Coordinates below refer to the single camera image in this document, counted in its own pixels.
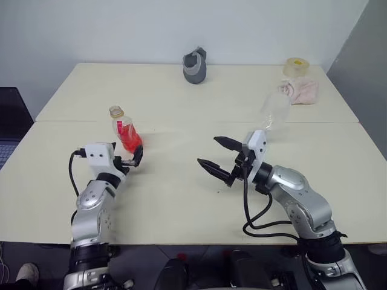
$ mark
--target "person's foot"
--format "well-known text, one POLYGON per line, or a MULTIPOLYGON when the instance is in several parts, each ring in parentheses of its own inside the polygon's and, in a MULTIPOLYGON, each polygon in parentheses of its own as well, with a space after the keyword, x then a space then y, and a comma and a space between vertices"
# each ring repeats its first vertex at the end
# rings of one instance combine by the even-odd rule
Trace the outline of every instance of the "person's foot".
POLYGON ((37 281, 39 280, 39 270, 37 266, 32 263, 23 264, 18 272, 18 276, 16 276, 16 281, 26 279, 33 286, 36 287, 37 281))

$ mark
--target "tape roll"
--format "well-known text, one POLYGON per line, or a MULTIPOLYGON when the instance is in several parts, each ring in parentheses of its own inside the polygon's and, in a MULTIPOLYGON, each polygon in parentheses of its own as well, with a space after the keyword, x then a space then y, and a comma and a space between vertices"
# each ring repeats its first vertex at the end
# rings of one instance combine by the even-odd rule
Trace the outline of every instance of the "tape roll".
POLYGON ((309 62, 305 59, 292 57, 286 61, 283 73, 288 77, 303 77, 307 74, 309 62))

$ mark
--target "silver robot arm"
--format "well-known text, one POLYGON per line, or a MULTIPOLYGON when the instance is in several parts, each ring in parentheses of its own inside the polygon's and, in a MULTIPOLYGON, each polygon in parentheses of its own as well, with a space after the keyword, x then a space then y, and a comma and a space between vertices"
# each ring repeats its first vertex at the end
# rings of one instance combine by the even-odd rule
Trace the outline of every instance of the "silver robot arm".
POLYGON ((86 189, 77 198, 77 210, 71 218, 71 256, 63 290, 129 289, 130 283, 118 285, 110 276, 108 262, 112 256, 112 207, 117 188, 125 182, 128 166, 137 167, 143 149, 138 147, 132 160, 114 156, 115 143, 95 143, 75 151, 87 158, 93 171, 86 189))
POLYGON ((340 237, 344 235, 336 230, 327 200, 298 171, 263 162, 267 143, 264 131, 249 133, 242 143, 228 137, 214 139, 223 147, 239 152, 232 172, 208 160, 198 159, 198 162, 229 187, 235 179, 244 180, 282 205, 299 235, 298 244, 305 253, 304 258, 320 282, 314 285, 311 281, 313 288, 366 290, 350 253, 341 243, 340 237))

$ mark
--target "white table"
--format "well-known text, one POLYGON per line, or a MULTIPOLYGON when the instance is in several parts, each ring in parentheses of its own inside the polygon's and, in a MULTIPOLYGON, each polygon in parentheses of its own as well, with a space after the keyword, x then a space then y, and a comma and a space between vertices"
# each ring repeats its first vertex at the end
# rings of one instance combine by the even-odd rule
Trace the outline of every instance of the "white table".
MULTIPOLYGON (((255 239, 242 233, 242 183, 227 188, 206 173, 196 158, 233 167, 236 152, 212 137, 242 140, 252 123, 137 122, 145 151, 117 198, 117 243, 282 244, 286 238, 255 239)), ((68 177, 70 153, 96 141, 116 141, 108 121, 37 122, 0 171, 2 240, 69 243, 76 197, 68 177)), ((117 154, 124 153, 117 143, 117 154)), ((387 240, 386 161, 357 123, 289 123, 268 136, 266 161, 302 172, 333 209, 345 243, 387 240)), ((92 178, 85 159, 76 158, 74 177, 82 189, 92 178)), ((251 192, 250 211, 267 198, 251 192)), ((286 219, 273 203, 260 222, 286 219)), ((294 233, 284 225, 262 231, 294 233)))
MULTIPOLYGON (((321 67, 308 75, 319 82, 319 102, 292 106, 288 122, 358 122, 321 67)), ((181 65, 80 63, 36 120, 107 121, 109 107, 120 105, 135 122, 257 122, 282 79, 276 65, 209 65, 205 81, 192 85, 181 65)))

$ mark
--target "laptop keyboard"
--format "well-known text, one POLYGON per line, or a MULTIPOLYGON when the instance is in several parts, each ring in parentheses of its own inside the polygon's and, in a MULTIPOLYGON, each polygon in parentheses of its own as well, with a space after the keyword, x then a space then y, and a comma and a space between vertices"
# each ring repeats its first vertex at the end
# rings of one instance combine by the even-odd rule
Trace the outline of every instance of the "laptop keyboard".
POLYGON ((1 167, 3 167, 6 160, 11 156, 15 148, 16 148, 16 145, 0 144, 0 169, 1 167))

